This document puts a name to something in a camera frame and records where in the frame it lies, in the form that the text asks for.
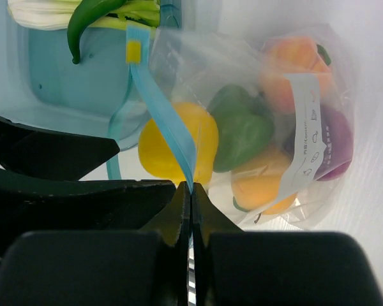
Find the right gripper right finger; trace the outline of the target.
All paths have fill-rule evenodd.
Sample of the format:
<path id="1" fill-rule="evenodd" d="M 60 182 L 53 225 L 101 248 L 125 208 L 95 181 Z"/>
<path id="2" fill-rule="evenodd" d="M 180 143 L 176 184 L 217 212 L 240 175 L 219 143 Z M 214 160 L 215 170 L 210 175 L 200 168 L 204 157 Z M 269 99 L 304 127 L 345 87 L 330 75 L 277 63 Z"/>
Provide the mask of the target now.
<path id="1" fill-rule="evenodd" d="M 361 246 L 321 231 L 243 231 L 195 184 L 198 305 L 383 305 Z"/>

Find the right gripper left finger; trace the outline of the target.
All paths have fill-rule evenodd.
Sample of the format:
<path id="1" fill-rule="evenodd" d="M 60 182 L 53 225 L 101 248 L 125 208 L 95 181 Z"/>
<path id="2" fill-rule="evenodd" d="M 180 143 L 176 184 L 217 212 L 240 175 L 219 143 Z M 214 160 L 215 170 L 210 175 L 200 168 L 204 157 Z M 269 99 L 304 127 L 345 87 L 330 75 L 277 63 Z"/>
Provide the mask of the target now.
<path id="1" fill-rule="evenodd" d="M 0 264 L 0 305 L 187 305 L 190 192 L 138 230 L 36 231 Z"/>

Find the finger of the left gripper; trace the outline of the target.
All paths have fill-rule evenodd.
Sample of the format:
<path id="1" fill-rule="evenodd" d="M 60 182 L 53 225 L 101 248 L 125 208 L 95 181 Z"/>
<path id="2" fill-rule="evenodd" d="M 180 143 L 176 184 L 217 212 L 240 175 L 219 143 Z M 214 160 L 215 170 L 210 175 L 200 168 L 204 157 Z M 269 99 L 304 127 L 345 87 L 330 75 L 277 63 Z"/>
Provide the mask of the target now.
<path id="1" fill-rule="evenodd" d="M 175 191 L 168 180 L 67 182 L 0 169 L 0 260 L 30 231 L 139 229 Z"/>
<path id="2" fill-rule="evenodd" d="M 41 129 L 0 116 L 0 165 L 15 173 L 79 180 L 118 152 L 110 138 Z"/>

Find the orange fruit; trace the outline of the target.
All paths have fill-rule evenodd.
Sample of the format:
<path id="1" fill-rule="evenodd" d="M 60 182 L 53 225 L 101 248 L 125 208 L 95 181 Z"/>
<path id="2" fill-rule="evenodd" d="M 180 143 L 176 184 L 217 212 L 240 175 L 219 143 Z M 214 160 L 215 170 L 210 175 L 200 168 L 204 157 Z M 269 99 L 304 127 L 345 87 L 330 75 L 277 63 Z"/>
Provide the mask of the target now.
<path id="1" fill-rule="evenodd" d="M 275 145 L 232 170 L 231 187 L 234 206 L 243 212 L 262 208 L 273 202 L 290 158 Z"/>

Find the yellow pear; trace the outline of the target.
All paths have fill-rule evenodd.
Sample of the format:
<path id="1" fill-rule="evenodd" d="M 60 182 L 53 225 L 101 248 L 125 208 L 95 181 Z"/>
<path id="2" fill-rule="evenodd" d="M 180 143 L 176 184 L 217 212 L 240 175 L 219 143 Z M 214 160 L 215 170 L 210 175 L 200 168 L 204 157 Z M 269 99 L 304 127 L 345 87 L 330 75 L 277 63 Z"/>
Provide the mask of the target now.
<path id="1" fill-rule="evenodd" d="M 169 108 L 174 116 L 149 120 L 139 137 L 139 160 L 151 175 L 178 184 L 193 180 L 208 184 L 218 148 L 219 134 L 214 118 L 203 106 L 191 102 Z"/>

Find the green bell pepper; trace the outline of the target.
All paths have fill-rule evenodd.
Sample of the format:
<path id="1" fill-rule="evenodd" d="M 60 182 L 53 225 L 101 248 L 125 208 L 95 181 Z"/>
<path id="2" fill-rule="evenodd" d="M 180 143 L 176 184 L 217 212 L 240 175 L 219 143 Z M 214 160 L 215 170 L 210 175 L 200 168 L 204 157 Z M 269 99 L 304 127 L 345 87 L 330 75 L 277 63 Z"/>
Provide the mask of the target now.
<path id="1" fill-rule="evenodd" d="M 273 114 L 262 93 L 251 96 L 235 84 L 222 87 L 209 105 L 219 139 L 213 170 L 231 171 L 262 152 L 274 133 Z"/>

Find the clear zip top bag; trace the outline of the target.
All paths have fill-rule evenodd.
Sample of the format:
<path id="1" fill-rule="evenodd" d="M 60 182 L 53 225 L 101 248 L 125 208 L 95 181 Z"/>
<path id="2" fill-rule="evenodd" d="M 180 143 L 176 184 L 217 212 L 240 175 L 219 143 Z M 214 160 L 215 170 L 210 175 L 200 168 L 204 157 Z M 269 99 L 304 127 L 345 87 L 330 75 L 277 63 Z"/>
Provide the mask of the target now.
<path id="1" fill-rule="evenodd" d="M 148 177 L 200 184 L 234 224 L 303 229 L 354 155 L 349 56 L 325 24 L 245 41 L 127 29 L 127 89 L 108 135 Z"/>

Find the purple onion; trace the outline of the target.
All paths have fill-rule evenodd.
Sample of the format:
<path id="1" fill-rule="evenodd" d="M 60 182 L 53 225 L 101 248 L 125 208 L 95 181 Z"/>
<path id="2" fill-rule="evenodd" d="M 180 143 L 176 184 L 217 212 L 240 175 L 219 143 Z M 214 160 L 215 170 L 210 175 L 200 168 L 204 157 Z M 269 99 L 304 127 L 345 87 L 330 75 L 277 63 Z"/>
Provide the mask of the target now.
<path id="1" fill-rule="evenodd" d="M 322 164 L 316 171 L 316 181 L 333 180 L 347 171 L 354 152 L 350 124 L 340 111 L 329 105 L 320 105 L 322 141 L 326 145 Z"/>

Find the pink peach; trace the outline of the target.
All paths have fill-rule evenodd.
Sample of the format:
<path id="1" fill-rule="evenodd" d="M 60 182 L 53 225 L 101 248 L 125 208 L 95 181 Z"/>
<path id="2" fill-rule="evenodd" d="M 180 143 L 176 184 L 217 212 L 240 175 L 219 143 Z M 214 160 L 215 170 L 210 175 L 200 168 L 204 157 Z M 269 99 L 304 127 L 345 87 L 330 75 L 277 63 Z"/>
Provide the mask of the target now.
<path id="1" fill-rule="evenodd" d="M 313 74 L 319 81 L 321 96 L 334 85 L 328 52 L 308 36 L 271 38 L 265 42 L 262 54 L 266 60 L 260 84 L 267 101 L 277 112 L 295 111 L 292 89 L 285 74 Z"/>

